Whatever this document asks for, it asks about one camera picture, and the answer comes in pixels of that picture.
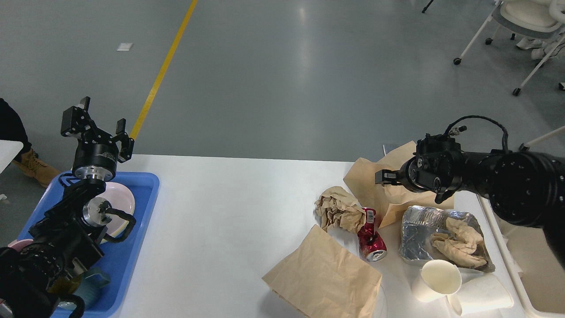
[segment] black robotic arm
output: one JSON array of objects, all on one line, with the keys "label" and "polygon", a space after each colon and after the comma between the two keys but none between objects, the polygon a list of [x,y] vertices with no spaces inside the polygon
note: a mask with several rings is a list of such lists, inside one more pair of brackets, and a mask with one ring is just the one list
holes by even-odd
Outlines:
[{"label": "black robotic arm", "polygon": [[[88,114],[90,97],[63,113],[61,135],[78,139],[73,177],[78,180],[66,186],[60,202],[47,210],[45,217],[30,227],[32,244],[20,252],[0,248],[0,299],[4,299],[15,318],[50,317],[60,301],[76,304],[71,318],[81,317],[84,301],[75,295],[53,294],[56,280],[72,279],[86,272],[104,253],[102,239],[122,242],[131,233],[136,220],[113,209],[103,198],[106,182],[114,178],[117,162],[132,156],[134,140],[125,132],[125,119],[118,121],[112,136],[96,126]],[[120,237],[106,233],[113,215],[129,221]]]},{"label": "black robotic arm", "polygon": [[[481,118],[503,130],[502,149],[465,152],[453,135],[466,118]],[[467,190],[490,200],[493,211],[508,223],[543,228],[547,243],[565,268],[565,158],[529,151],[510,152],[508,133],[499,123],[466,116],[441,135],[418,140],[414,157],[399,170],[380,170],[375,183],[402,185],[412,192],[433,191],[436,203]]]}]

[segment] plastic container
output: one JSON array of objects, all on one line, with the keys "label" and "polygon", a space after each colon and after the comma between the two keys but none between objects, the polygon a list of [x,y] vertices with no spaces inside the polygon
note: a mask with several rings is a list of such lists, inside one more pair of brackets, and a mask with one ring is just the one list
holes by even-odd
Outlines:
[{"label": "plastic container", "polygon": [[[137,223],[125,241],[100,245],[105,255],[96,262],[95,266],[109,274],[111,282],[102,289],[102,295],[98,302],[84,312],[83,318],[106,318],[119,314],[159,190],[159,178],[152,173],[117,172],[112,181],[121,183],[132,191],[136,201],[133,215],[136,217]],[[55,178],[25,224],[18,240],[32,238],[28,229],[41,220],[44,217],[44,212],[59,202],[62,197],[63,187]],[[51,317],[67,318],[70,313],[68,310],[57,308]]]}]

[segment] barcode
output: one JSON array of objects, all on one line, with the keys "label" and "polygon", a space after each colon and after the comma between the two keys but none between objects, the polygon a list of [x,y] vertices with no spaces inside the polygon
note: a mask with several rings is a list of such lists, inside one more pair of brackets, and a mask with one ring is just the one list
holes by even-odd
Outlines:
[{"label": "barcode", "polygon": [[375,223],[375,214],[371,210],[367,210],[367,223]]}]

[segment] person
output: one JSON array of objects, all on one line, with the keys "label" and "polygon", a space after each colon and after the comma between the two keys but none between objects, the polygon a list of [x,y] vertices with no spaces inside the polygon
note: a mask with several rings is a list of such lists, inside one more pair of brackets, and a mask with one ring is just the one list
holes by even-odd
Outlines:
[{"label": "person", "polygon": [[0,98],[0,139],[20,141],[24,144],[24,148],[12,163],[28,177],[35,178],[42,187],[46,188],[60,173],[59,170],[37,158],[20,116],[2,98]]},{"label": "person", "polygon": [[[565,32],[565,28],[562,28],[560,31],[559,35],[561,36],[563,35],[563,32]],[[563,48],[565,48],[565,42],[560,43],[556,38],[551,39],[551,42],[544,42],[536,38],[523,37],[516,46],[521,50],[533,49],[531,54],[533,60],[543,59],[547,53],[551,52],[551,50],[555,48],[549,57],[549,59],[552,59],[556,57]],[[560,90],[565,91],[565,82],[558,83],[557,86]]]}]

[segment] white plate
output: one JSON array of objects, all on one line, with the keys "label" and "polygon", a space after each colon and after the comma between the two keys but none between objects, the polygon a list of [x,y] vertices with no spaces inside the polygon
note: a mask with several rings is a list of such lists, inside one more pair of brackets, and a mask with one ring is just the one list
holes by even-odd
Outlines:
[{"label": "white plate", "polygon": [[[122,210],[130,215],[133,215],[136,209],[136,201],[133,198],[133,193],[128,187],[120,183],[106,182],[106,190],[97,197],[103,197],[110,202],[112,208]],[[115,215],[110,215],[110,217],[112,217],[112,221],[106,225],[108,227],[107,233],[112,237],[116,237],[125,229],[128,221]]]}]

